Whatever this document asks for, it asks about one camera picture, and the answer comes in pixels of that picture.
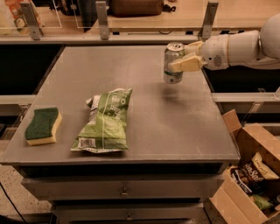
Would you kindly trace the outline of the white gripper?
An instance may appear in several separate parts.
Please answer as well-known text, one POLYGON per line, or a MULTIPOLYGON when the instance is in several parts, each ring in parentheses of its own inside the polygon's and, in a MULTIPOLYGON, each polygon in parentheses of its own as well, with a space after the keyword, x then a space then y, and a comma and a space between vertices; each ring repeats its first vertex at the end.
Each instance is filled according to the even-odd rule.
POLYGON ((205 42, 196 41, 185 45, 187 55, 170 62, 168 68, 173 72, 195 72, 203 66, 210 70, 227 69, 229 67, 228 41, 229 36, 223 34, 212 36, 205 42))

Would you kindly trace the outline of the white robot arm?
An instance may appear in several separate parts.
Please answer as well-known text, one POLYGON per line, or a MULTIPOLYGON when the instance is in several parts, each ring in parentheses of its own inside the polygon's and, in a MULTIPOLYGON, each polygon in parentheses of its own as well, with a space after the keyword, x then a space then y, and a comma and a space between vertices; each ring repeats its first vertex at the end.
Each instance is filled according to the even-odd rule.
POLYGON ((280 14, 268 19, 260 31, 212 36, 185 46, 185 56, 168 64, 173 72, 194 72, 205 67, 223 70, 244 66, 280 68, 280 14))

